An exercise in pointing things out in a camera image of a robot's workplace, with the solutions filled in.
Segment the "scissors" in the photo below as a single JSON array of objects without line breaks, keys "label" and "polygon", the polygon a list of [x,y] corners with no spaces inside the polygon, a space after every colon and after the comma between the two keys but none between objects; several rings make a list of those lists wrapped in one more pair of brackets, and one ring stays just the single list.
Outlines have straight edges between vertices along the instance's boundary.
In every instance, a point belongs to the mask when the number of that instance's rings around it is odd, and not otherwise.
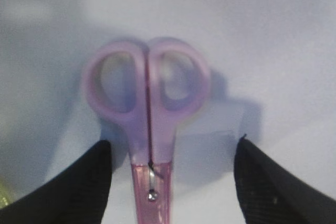
[{"label": "scissors", "polygon": [[[198,73],[196,92],[189,94],[188,103],[178,110],[166,108],[161,95],[161,63],[169,52],[187,56]],[[119,53],[127,53],[134,62],[135,106],[127,112],[109,105],[99,83],[105,60]],[[173,39],[151,45],[148,53],[128,41],[113,42],[89,61],[82,84],[92,109],[120,125],[127,135],[138,224],[169,224],[176,127],[196,112],[209,94],[210,73],[205,60],[188,44]]]}]

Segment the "translucent plastic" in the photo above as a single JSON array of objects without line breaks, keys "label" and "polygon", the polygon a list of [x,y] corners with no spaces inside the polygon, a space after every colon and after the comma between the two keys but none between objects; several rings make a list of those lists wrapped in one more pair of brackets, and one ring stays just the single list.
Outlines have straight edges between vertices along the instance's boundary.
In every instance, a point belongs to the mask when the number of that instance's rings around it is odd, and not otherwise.
[{"label": "translucent plastic", "polygon": [[132,165],[138,224],[169,224],[172,163],[154,165],[157,199],[148,199],[150,191],[148,165]]}]

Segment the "scissor handle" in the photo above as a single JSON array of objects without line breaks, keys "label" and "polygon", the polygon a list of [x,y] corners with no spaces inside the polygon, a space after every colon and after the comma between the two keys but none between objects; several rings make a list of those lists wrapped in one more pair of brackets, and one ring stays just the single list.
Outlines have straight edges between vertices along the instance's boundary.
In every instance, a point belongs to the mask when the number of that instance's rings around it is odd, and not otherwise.
[{"label": "scissor handle", "polygon": [[[104,61],[119,52],[128,53],[134,62],[135,106],[128,112],[118,112],[108,104],[108,98],[100,82],[100,73]],[[131,163],[147,164],[149,145],[146,116],[145,56],[142,49],[126,41],[113,42],[101,48],[84,69],[82,85],[88,103],[93,110],[105,120],[116,123],[125,130],[128,136]]]},{"label": "scissor handle", "polygon": [[[179,110],[167,109],[161,97],[160,67],[167,52],[186,55],[198,70],[198,90],[189,104]],[[168,163],[173,159],[176,126],[196,112],[204,103],[210,91],[210,70],[202,55],[186,43],[165,40],[150,48],[149,85],[151,98],[152,155],[154,163]]]}]

